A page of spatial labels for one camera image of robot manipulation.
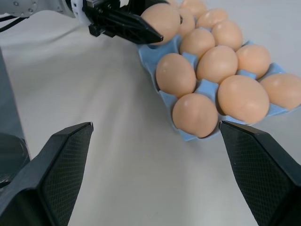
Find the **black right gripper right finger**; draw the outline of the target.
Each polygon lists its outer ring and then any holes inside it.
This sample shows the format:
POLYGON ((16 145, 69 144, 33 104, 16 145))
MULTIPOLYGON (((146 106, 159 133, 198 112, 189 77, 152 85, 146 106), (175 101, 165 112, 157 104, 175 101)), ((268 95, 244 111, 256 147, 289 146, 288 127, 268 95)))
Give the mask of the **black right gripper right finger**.
POLYGON ((301 224, 301 166, 267 132, 221 121, 236 183, 260 226, 301 224))

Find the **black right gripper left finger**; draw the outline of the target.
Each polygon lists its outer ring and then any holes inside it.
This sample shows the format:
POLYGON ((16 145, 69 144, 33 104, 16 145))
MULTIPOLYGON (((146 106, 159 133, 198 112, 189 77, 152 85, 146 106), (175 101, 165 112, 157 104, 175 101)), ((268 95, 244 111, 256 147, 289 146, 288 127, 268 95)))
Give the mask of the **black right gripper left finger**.
POLYGON ((2 226, 66 226, 85 171, 94 127, 73 125, 53 134, 0 196, 2 226))

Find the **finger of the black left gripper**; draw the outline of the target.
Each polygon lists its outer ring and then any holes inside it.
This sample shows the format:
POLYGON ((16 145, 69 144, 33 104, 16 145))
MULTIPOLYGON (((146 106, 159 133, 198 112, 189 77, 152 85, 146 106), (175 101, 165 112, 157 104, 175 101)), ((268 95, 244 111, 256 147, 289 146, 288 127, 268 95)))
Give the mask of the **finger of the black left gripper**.
POLYGON ((129 0, 128 4, 122 7, 127 12, 143 12, 147 8, 159 4, 168 3, 166 0, 129 0))
POLYGON ((163 35, 138 15, 112 10, 108 12, 106 19, 108 26, 105 34, 110 37, 119 36, 138 45, 163 41, 163 35))

